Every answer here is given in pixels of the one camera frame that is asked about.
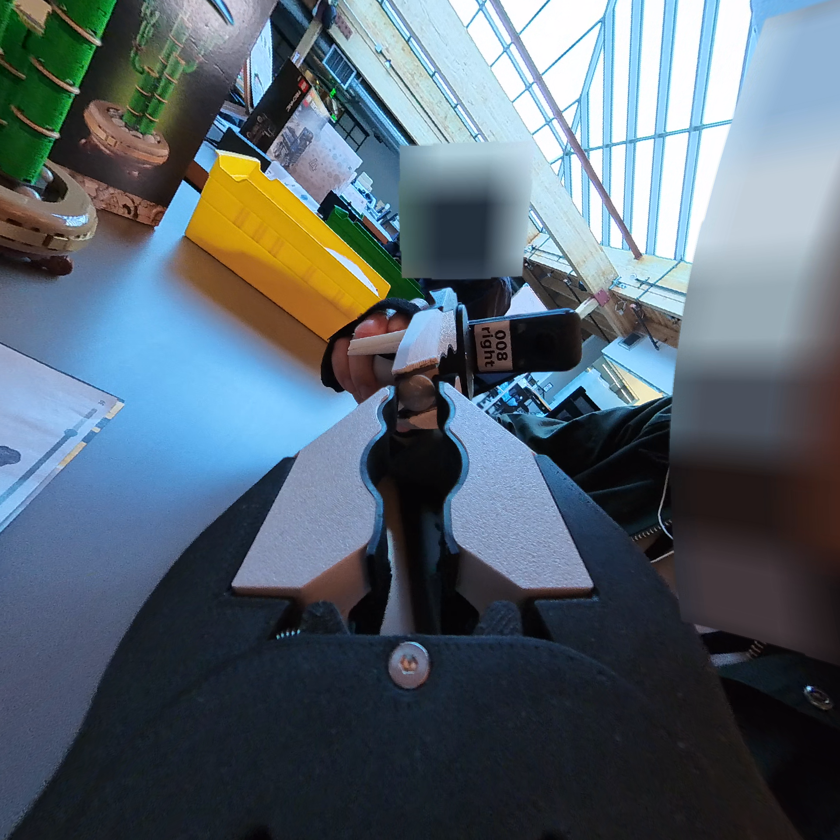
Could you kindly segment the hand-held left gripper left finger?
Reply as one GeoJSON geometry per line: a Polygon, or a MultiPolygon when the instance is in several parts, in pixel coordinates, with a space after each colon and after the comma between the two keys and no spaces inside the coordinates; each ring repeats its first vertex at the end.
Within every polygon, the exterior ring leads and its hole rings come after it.
{"type": "Polygon", "coordinates": [[[302,449],[233,580],[234,593],[329,601],[361,633],[387,629],[392,588],[380,441],[395,418],[382,388],[302,449]]]}

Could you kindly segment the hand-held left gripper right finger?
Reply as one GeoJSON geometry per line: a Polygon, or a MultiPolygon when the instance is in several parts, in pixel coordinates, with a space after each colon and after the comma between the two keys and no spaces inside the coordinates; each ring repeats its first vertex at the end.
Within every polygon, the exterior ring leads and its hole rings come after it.
{"type": "Polygon", "coordinates": [[[593,581],[535,454],[438,387],[436,630],[470,634],[493,602],[587,598],[593,581]]]}

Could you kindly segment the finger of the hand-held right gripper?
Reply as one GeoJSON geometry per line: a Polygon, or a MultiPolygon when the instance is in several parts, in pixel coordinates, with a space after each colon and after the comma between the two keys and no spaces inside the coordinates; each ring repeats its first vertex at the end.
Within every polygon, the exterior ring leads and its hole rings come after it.
{"type": "Polygon", "coordinates": [[[475,341],[466,308],[428,308],[413,315],[393,361],[394,377],[434,368],[465,396],[475,394],[475,341]]]}

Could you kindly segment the building instruction booklet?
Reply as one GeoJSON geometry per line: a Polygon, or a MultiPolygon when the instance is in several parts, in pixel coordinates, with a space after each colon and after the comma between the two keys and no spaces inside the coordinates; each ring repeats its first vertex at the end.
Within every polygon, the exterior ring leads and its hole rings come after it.
{"type": "Polygon", "coordinates": [[[2,344],[2,529],[123,405],[117,396],[2,344]]]}

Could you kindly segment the person's right forearm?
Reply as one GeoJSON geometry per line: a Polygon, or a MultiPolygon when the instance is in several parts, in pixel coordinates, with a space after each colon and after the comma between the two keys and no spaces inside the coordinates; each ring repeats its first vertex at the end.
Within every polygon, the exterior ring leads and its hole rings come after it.
{"type": "Polygon", "coordinates": [[[563,422],[507,414],[499,423],[548,456],[615,522],[634,536],[670,522],[671,397],[588,413],[563,422]]]}

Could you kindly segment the grey desk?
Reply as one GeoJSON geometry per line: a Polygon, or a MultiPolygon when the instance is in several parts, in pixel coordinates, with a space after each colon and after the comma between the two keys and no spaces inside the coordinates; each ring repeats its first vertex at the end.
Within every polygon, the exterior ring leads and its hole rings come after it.
{"type": "Polygon", "coordinates": [[[354,407],[324,342],[184,237],[103,213],[71,274],[2,259],[2,342],[124,401],[2,531],[1,832],[74,739],[144,600],[195,537],[354,407]]]}

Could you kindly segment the person's right hand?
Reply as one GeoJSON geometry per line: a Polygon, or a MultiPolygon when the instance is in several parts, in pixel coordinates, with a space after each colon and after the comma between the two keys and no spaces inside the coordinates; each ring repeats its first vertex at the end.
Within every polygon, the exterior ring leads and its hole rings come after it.
{"type": "Polygon", "coordinates": [[[337,339],[332,348],[332,370],[340,386],[357,403],[364,402],[383,383],[377,377],[376,356],[348,355],[351,340],[404,330],[407,324],[408,320],[403,315],[394,314],[390,317],[387,311],[375,312],[360,322],[351,335],[337,339]]]}

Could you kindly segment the green plastic bin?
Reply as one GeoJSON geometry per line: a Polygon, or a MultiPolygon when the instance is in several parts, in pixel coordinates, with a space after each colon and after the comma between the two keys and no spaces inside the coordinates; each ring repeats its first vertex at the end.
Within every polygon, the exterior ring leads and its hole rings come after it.
{"type": "Polygon", "coordinates": [[[424,299],[424,293],[414,279],[403,278],[402,269],[370,233],[351,214],[335,206],[326,220],[328,226],[361,257],[362,260],[390,285],[390,298],[410,301],[424,299]]]}

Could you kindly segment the yellow plastic bin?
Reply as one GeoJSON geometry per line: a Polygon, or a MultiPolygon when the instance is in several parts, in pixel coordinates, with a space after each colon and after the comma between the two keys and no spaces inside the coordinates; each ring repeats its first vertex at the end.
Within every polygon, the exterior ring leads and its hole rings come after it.
{"type": "Polygon", "coordinates": [[[389,284],[256,159],[218,152],[185,236],[327,340],[389,284]]]}

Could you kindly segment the white patterned box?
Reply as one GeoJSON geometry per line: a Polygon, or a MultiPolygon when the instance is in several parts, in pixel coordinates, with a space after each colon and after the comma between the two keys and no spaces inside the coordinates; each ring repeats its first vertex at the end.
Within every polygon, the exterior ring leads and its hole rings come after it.
{"type": "Polygon", "coordinates": [[[345,140],[326,124],[298,157],[287,167],[290,176],[318,203],[330,192],[339,193],[350,183],[362,161],[345,140]]]}

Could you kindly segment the black toy set box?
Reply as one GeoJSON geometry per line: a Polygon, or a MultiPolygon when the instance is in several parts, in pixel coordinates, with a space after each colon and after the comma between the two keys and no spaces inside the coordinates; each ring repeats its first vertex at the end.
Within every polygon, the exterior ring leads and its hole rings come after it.
{"type": "Polygon", "coordinates": [[[285,168],[319,137],[329,116],[300,68],[289,59],[255,106],[242,135],[285,168]]]}

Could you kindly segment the person's dark jacket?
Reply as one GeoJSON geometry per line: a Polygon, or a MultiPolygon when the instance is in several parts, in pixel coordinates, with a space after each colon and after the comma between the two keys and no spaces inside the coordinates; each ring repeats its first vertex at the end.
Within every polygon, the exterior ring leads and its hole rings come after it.
{"type": "Polygon", "coordinates": [[[839,667],[731,633],[700,638],[783,811],[804,838],[839,838],[839,667]]]}

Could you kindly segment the bamboo set box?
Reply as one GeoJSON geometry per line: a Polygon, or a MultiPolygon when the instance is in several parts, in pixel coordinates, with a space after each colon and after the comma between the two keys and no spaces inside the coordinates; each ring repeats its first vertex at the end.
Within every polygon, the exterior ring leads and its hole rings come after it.
{"type": "Polygon", "coordinates": [[[275,1],[118,1],[49,158],[157,225],[275,1]]]}

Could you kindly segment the green brick bamboo model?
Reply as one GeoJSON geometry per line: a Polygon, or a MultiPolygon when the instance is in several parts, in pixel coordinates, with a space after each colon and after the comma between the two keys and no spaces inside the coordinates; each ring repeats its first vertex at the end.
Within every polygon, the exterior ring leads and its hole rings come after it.
{"type": "Polygon", "coordinates": [[[54,276],[95,235],[86,191],[48,160],[114,1],[48,2],[45,20],[2,2],[1,246],[54,276]]]}

